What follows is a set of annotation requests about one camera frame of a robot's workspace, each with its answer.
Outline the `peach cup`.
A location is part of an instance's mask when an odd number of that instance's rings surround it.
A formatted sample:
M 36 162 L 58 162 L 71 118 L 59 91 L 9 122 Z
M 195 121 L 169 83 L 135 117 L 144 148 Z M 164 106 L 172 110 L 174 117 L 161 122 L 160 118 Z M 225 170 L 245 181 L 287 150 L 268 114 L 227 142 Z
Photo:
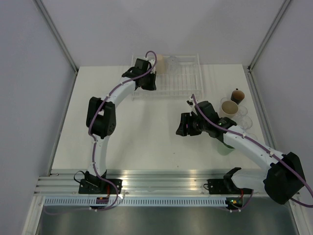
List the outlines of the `peach cup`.
M 166 73 L 166 64 L 164 56 L 161 54 L 156 55 L 156 66 L 155 66 L 157 74 L 165 74 Z

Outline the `white wire dish rack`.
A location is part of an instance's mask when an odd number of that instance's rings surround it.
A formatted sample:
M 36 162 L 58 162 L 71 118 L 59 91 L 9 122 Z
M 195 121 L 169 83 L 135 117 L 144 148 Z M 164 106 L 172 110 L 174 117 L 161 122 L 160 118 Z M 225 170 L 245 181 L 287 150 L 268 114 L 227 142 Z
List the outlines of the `white wire dish rack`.
M 201 98 L 204 94 L 203 78 L 200 67 L 199 55 L 174 55 L 178 58 L 179 66 L 175 73 L 156 75 L 156 90 L 146 91 L 138 88 L 132 98 L 189 98 L 192 94 Z

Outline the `green cup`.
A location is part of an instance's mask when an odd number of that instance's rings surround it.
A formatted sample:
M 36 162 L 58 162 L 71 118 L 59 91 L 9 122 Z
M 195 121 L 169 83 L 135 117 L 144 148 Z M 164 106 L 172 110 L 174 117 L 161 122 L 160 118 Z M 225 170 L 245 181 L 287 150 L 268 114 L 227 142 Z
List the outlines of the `green cup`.
M 228 154 L 230 154 L 231 152 L 233 152 L 235 149 L 227 144 L 224 143 L 218 143 L 217 146 L 217 152 L 222 155 L 222 156 L 226 156 Z

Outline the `beige plastic cup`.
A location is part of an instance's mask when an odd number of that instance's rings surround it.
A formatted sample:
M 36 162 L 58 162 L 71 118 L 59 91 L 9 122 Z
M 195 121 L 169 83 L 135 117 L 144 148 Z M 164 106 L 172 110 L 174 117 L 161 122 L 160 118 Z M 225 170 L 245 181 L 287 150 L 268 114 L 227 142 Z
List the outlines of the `beige plastic cup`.
M 219 110 L 219 117 L 221 118 L 233 118 L 239 110 L 239 106 L 231 100 L 226 100 L 221 103 Z

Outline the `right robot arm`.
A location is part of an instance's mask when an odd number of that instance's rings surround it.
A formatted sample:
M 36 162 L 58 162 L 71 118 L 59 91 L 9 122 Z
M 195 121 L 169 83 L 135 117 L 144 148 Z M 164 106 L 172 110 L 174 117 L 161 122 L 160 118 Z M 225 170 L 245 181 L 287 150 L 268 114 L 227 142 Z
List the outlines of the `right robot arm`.
M 193 109 L 182 113 L 176 131 L 179 136 L 198 136 L 207 133 L 229 150 L 239 150 L 257 164 L 261 171 L 235 167 L 222 179 L 209 179 L 210 194 L 251 193 L 264 191 L 274 202 L 285 204 L 303 187 L 307 186 L 299 157 L 289 152 L 284 154 L 261 144 L 247 134 L 235 121 L 219 117 L 208 101 L 187 104 Z

